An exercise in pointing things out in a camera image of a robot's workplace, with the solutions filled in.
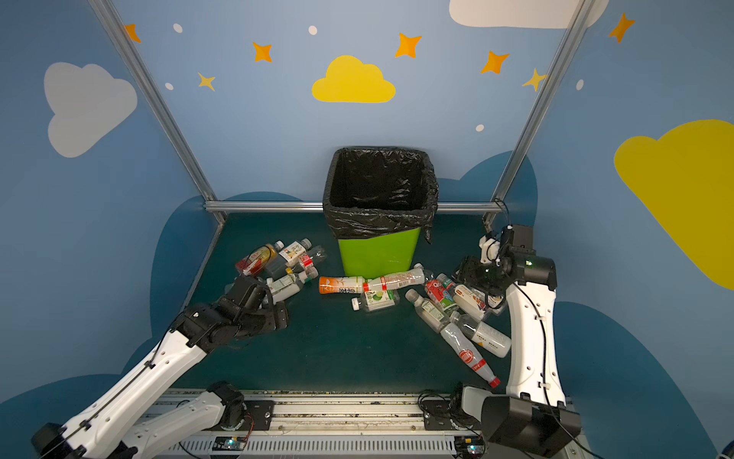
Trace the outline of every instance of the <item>metal pole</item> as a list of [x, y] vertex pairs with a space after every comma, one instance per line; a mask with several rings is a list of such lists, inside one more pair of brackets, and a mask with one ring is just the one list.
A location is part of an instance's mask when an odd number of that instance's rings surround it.
[[[580, 0], [576, 6], [566, 33], [561, 39], [558, 50], [556, 50], [556, 55], [553, 56], [553, 61], [550, 63], [548, 77], [545, 79], [545, 83], [535, 98], [528, 120], [525, 122], [522, 133], [520, 133], [520, 138], [517, 139], [515, 149], [512, 151], [512, 155], [510, 155], [504, 172], [502, 172], [500, 181], [497, 183], [497, 187], [492, 195], [493, 200], [504, 200], [507, 196], [512, 181], [515, 179], [517, 171], [520, 169], [520, 165], [523, 163], [530, 149], [530, 145], [535, 138], [535, 134], [538, 132], [538, 128], [545, 117], [545, 113], [548, 111], [548, 107], [551, 105], [551, 101], [563, 80], [563, 75], [566, 74], [571, 59], [576, 53], [581, 39], [584, 38], [586, 20], [589, 17], [589, 11], [591, 11], [593, 5], [594, 0]], [[492, 228], [492, 221], [495, 215], [496, 213], [489, 212], [484, 215], [484, 227], [487, 229], [487, 232]]]
[[[206, 201], [210, 212], [323, 212], [319, 201]], [[439, 214], [477, 214], [502, 212], [497, 203], [438, 203]]]
[[[153, 110], [156, 118], [158, 118], [158, 122], [163, 127], [168, 139], [173, 144], [176, 153], [181, 158], [183, 165], [186, 166], [186, 170], [189, 171], [202, 196], [207, 201], [217, 200], [214, 190], [204, 176], [204, 172], [201, 170], [201, 166], [194, 157], [194, 153], [186, 142], [183, 133], [178, 128], [178, 124], [173, 119], [173, 115], [171, 115], [163, 96], [153, 81], [153, 77], [150, 75], [148, 68], [145, 66], [140, 54], [138, 54], [134, 44], [125, 31], [124, 24], [120, 19], [120, 15], [117, 14], [115, 6], [111, 0], [88, 0], [88, 2], [102, 23], [102, 27], [106, 30], [110, 40], [115, 45], [117, 52], [123, 58], [128, 70], [132, 73], [135, 82], [140, 88], [140, 92], [148, 100], [150, 108]], [[226, 217], [224, 213], [213, 212], [213, 214], [220, 224], [224, 223]]]

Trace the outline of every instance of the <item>orange star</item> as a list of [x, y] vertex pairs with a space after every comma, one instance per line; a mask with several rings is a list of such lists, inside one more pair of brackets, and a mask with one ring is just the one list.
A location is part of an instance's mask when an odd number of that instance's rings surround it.
[[125, 30], [128, 31], [128, 35], [130, 35], [130, 40], [137, 41], [140, 43], [140, 38], [137, 36], [137, 33], [135, 33], [135, 24], [130, 24], [129, 26], [125, 26]]
[[509, 54], [505, 54], [504, 56], [498, 56], [497, 54], [494, 54], [490, 51], [490, 58], [487, 59], [487, 65], [484, 66], [481, 73], [486, 72], [494, 72], [499, 75], [500, 70], [502, 69], [502, 62], [504, 62], [505, 59], [509, 57]]
[[415, 47], [418, 45], [418, 42], [421, 41], [421, 38], [423, 37], [410, 38], [400, 34], [400, 48], [398, 48], [398, 52], [395, 53], [395, 57], [410, 56], [415, 59]]
[[619, 20], [619, 24], [614, 27], [614, 30], [611, 31], [611, 34], [609, 34], [609, 36], [616, 37], [617, 43], [621, 43], [622, 39], [625, 37], [625, 33], [627, 33], [627, 29], [632, 27], [632, 24], [634, 23], [635, 21], [630, 21], [629, 19], [627, 19], [627, 16], [622, 13], [622, 19]]
[[255, 62], [260, 62], [261, 60], [266, 60], [270, 63], [272, 63], [272, 59], [270, 59], [270, 48], [273, 47], [273, 45], [268, 46], [260, 46], [255, 42], [252, 42], [253, 45], [255, 45]]

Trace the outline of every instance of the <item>robotic arm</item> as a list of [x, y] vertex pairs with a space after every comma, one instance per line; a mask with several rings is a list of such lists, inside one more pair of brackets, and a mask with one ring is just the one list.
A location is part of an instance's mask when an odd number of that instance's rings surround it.
[[63, 425], [46, 424], [32, 443], [43, 459], [141, 459], [203, 428], [241, 424], [241, 395], [238, 401], [234, 387], [218, 383], [191, 404], [144, 427], [133, 426], [171, 384], [217, 347], [287, 326], [285, 303], [274, 304], [260, 281], [238, 277], [215, 303], [186, 308], [154, 350], [105, 395]]
[[464, 259], [455, 277], [488, 294], [504, 293], [512, 360], [506, 396], [465, 387], [462, 409], [481, 422], [485, 440], [549, 458], [581, 432], [581, 417], [565, 409], [556, 367], [556, 265], [536, 255], [528, 226], [507, 226], [499, 240], [485, 236], [479, 247], [482, 259]]

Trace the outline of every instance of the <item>plastic bottle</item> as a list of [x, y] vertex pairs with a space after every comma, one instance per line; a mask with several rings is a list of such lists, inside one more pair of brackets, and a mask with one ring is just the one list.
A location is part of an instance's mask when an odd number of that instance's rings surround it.
[[283, 272], [285, 275], [286, 267], [292, 267], [298, 263], [298, 257], [306, 253], [306, 250], [311, 248], [311, 241], [303, 239], [301, 242], [294, 242], [288, 247], [278, 252], [278, 256], [270, 259], [268, 263], [268, 271], [270, 272]]
[[507, 309], [507, 302], [504, 299], [504, 296], [500, 295], [498, 297], [492, 296], [491, 294], [485, 295], [482, 290], [477, 289], [470, 289], [474, 294], [481, 299], [484, 299], [485, 297], [489, 300], [489, 303], [485, 301], [487, 304], [487, 309], [492, 312], [492, 314], [498, 316], [502, 314], [502, 312]]
[[319, 293], [364, 293], [365, 278], [325, 278], [319, 279]]
[[[438, 277], [446, 276], [444, 274], [439, 274]], [[424, 284], [424, 288], [426, 289], [426, 294], [431, 298], [431, 300], [434, 300], [436, 303], [441, 305], [441, 308], [443, 308], [443, 312], [445, 314], [450, 314], [451, 312], [455, 311], [459, 306], [454, 302], [454, 299], [451, 297], [451, 294], [446, 291], [446, 288], [444, 288], [441, 281], [438, 280], [438, 278], [434, 279], [433, 281], [427, 281]]]
[[258, 275], [263, 271], [268, 261], [275, 259], [278, 251], [282, 249], [283, 241], [278, 241], [273, 245], [265, 244], [252, 252], [247, 258], [240, 260], [234, 267], [241, 275]]
[[389, 308], [400, 303], [400, 294], [396, 290], [388, 290], [387, 292], [364, 292], [362, 296], [352, 298], [352, 309], [359, 311], [363, 309], [367, 312], [377, 311]]
[[433, 331], [441, 335], [441, 338], [454, 349], [454, 352], [469, 368], [483, 377], [493, 388], [500, 385], [499, 378], [495, 376], [490, 366], [482, 358], [482, 354], [443, 312], [439, 311], [432, 302], [420, 296], [413, 289], [405, 293], [405, 298], [415, 304], [415, 312]]
[[406, 272], [394, 272], [383, 275], [381, 278], [365, 282], [365, 292], [397, 290], [409, 285], [421, 285], [426, 282], [423, 265], [416, 263], [413, 269]]
[[296, 259], [293, 267], [287, 264], [271, 263], [265, 266], [264, 275], [269, 278], [280, 279], [286, 274], [296, 274], [306, 271], [306, 268], [321, 263], [326, 259], [326, 249], [317, 245]]
[[506, 334], [490, 327], [469, 314], [451, 313], [451, 321], [457, 325], [464, 336], [474, 341], [492, 354], [503, 358], [509, 352], [512, 340]]
[[439, 274], [436, 278], [440, 281], [446, 291], [451, 295], [454, 302], [467, 314], [474, 319], [484, 320], [487, 316], [489, 308], [484, 300], [463, 284], [456, 284], [450, 277], [445, 274]]
[[268, 287], [270, 287], [273, 302], [277, 303], [285, 300], [286, 298], [292, 297], [301, 291], [306, 282], [314, 279], [318, 275], [319, 271], [316, 271], [316, 268], [308, 267], [305, 271], [299, 272], [298, 274], [284, 275], [277, 281], [273, 281], [272, 278], [268, 278], [266, 282]]

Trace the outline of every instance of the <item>white label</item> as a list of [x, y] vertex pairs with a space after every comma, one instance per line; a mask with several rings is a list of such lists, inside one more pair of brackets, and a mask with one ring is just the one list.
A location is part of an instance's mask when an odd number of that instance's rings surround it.
[[365, 299], [367, 301], [367, 307], [372, 308], [384, 308], [387, 306], [395, 305], [395, 292], [366, 292]]
[[293, 266], [293, 264], [296, 263], [298, 257], [303, 255], [305, 251], [305, 247], [303, 247], [299, 242], [294, 242], [293, 244], [281, 250], [280, 255], [286, 259], [286, 264], [288, 266]]
[[268, 287], [270, 287], [270, 293], [278, 292], [287, 286], [291, 285], [296, 281], [296, 276], [289, 274], [286, 276], [283, 276], [282, 278], [278, 279], [277, 281], [273, 281], [270, 284], [268, 284]]

